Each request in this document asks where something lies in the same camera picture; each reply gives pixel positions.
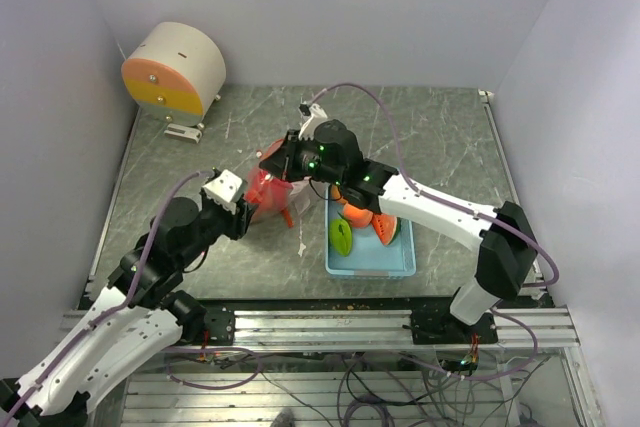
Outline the red apple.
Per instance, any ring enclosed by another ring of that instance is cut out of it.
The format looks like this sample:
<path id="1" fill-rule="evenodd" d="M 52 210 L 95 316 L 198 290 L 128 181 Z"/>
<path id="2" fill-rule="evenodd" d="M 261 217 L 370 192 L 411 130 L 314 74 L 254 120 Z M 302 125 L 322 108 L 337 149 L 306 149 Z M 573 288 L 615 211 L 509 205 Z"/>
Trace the red apple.
<path id="1" fill-rule="evenodd" d="M 249 189 L 245 195 L 245 199 L 255 207 L 251 222 L 259 223 L 279 215 L 291 227 L 293 221 L 288 205 L 292 190 L 291 183 L 257 169 L 250 177 Z"/>

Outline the clear zip top bag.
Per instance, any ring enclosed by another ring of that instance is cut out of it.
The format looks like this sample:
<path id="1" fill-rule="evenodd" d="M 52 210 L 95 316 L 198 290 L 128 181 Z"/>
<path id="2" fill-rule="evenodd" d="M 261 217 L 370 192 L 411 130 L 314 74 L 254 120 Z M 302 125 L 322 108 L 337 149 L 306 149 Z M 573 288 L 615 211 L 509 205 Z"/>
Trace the clear zip top bag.
<path id="1" fill-rule="evenodd" d="M 244 198 L 254 208 L 251 224 L 281 218 L 293 228 L 292 212 L 302 214 L 311 204 L 311 187 L 306 181 L 283 181 L 259 165 L 251 169 L 247 183 Z"/>

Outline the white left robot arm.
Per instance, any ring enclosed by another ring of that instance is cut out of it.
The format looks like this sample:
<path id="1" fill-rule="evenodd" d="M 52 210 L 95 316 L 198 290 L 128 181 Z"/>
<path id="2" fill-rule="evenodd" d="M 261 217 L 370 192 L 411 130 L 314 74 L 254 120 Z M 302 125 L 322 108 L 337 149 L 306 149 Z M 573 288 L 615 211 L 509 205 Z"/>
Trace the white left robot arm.
<path id="1" fill-rule="evenodd" d="M 254 211 L 244 199 L 231 207 L 207 197 L 168 201 L 54 350 L 21 377 L 2 380 L 8 419 L 21 426 L 81 426 L 155 354 L 206 338 L 206 308 L 179 286 L 219 238 L 241 239 Z"/>

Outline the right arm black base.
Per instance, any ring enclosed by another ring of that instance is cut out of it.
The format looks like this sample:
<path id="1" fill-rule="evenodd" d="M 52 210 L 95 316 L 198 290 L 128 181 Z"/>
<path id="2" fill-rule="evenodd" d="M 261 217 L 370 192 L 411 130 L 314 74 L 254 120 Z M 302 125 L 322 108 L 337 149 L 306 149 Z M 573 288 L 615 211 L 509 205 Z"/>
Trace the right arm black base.
<path id="1" fill-rule="evenodd" d="M 490 313 L 484 313 L 477 323 L 468 326 L 448 312 L 416 310 L 403 328 L 411 333 L 415 345 L 471 345 L 473 340 L 481 345 L 498 342 L 494 317 Z"/>

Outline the orange fruit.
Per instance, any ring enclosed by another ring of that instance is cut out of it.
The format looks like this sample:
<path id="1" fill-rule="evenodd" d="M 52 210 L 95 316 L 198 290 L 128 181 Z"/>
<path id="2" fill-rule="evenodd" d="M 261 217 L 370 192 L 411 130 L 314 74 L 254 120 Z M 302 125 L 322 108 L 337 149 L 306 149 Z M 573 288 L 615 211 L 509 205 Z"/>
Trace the orange fruit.
<path id="1" fill-rule="evenodd" d="M 373 213 L 367 209 L 355 207 L 352 204 L 343 205 L 342 217 L 356 229 L 366 228 L 372 221 Z"/>

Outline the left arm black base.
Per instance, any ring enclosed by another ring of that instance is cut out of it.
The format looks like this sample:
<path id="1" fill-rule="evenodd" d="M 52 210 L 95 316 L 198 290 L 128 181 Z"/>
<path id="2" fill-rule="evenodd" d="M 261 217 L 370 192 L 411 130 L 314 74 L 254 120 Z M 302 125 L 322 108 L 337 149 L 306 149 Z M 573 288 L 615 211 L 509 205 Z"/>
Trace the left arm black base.
<path id="1" fill-rule="evenodd" d="M 217 302 L 201 301 L 185 291 L 170 294 L 162 308 L 182 329 L 178 345 L 230 346 L 235 337 L 235 315 Z"/>

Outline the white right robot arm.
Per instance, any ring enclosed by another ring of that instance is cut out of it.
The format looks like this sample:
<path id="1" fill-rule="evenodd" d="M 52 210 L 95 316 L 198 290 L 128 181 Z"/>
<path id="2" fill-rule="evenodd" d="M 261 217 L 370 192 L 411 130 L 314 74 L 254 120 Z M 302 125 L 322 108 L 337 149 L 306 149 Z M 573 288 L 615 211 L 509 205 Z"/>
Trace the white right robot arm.
<path id="1" fill-rule="evenodd" d="M 283 181 L 335 186 L 360 209 L 417 223 L 475 253 L 474 275 L 456 291 L 440 320 L 442 334 L 455 343 L 471 336 L 490 308 L 517 297 L 537 257 L 520 206 L 505 202 L 494 208 L 423 186 L 395 167 L 366 158 L 356 135 L 338 120 L 324 121 L 313 131 L 288 131 L 260 166 Z"/>

